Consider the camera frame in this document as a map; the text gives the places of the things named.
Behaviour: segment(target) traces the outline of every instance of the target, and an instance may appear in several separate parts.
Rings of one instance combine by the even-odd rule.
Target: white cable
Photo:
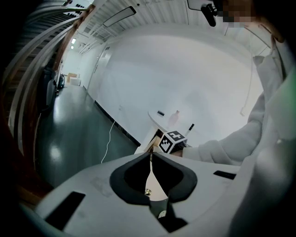
[[[250,37],[250,53],[251,53],[251,78],[250,78],[250,84],[249,84],[249,90],[248,90],[248,94],[247,94],[247,98],[245,101],[244,106],[241,108],[240,113],[244,116],[244,112],[243,110],[246,108],[248,100],[249,100],[249,96],[250,96],[250,91],[251,91],[251,84],[252,84],[252,77],[253,77],[253,54],[252,54],[252,41],[251,41],[251,33],[249,34]]]
[[[112,124],[112,126],[111,126],[111,128],[110,128],[110,131],[109,131],[109,142],[107,143],[106,153],[105,153],[105,155],[104,155],[104,157],[103,157],[103,159],[102,159],[102,161],[101,161],[101,164],[103,164],[103,160],[105,159],[105,157],[106,157],[106,155],[107,155],[107,152],[108,152],[108,145],[109,145],[109,143],[110,143],[110,141],[111,141],[111,130],[112,130],[112,127],[113,127],[114,124],[115,124],[115,120],[114,120],[114,123]]]

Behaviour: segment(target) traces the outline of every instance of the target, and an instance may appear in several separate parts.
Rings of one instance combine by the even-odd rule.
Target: door
[[[93,74],[87,88],[87,91],[93,100],[97,99],[100,81],[103,79],[104,71],[117,44],[118,41],[107,44],[94,67]]]

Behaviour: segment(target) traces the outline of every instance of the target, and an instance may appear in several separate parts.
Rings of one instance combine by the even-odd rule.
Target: white sleeve
[[[240,165],[257,147],[262,133],[265,99],[262,93],[248,118],[248,123],[221,141],[208,141],[197,148],[184,148],[183,157],[192,160]]]

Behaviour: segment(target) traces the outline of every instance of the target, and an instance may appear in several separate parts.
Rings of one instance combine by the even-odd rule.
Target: wall
[[[152,125],[148,110],[180,110],[180,120],[196,125],[198,143],[246,123],[240,115],[250,82],[245,48],[188,25],[148,25],[120,38],[105,70],[92,78],[99,82],[95,99],[140,143]],[[247,115],[261,92],[254,69]]]
[[[104,48],[104,44],[98,45],[90,49],[87,53],[82,55],[80,62],[80,79],[81,86],[87,88],[89,80],[93,74],[94,67]]]
[[[68,73],[78,74],[80,71],[81,54],[74,50],[67,50],[63,58],[63,68],[61,74],[68,75]]]

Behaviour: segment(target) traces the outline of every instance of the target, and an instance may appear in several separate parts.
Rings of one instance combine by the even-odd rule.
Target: grey floor
[[[112,122],[82,87],[67,86],[54,109],[40,121],[36,157],[40,175],[56,187],[80,170],[99,164],[106,152]],[[117,127],[104,162],[131,155],[136,145]]]

